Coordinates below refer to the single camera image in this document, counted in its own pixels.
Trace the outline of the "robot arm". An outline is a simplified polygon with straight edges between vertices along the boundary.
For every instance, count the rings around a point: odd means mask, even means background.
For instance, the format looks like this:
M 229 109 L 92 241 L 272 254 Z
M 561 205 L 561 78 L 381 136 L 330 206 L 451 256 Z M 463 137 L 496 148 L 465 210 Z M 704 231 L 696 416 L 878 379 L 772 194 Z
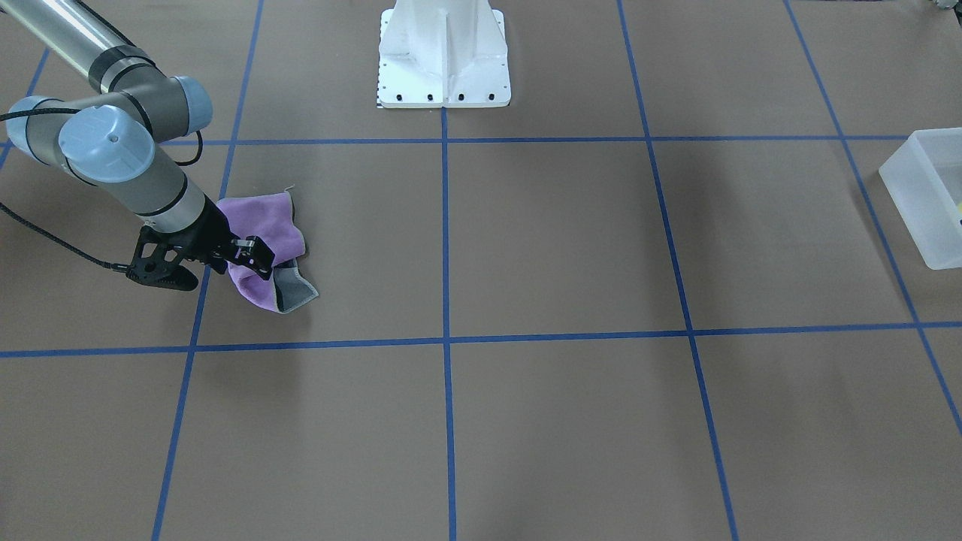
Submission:
M 2 120 L 18 150 L 103 189 L 142 221 L 130 263 L 105 267 L 144 286 L 179 291 L 198 284 L 185 260 L 218 274 L 234 264 L 269 280 L 274 253 L 265 241 L 238 237 L 186 166 L 161 148 L 210 124 L 213 105 L 201 83 L 166 76 L 82 1 L 4 1 L 2 11 L 94 90 L 93 97 L 72 101 L 24 97 Z

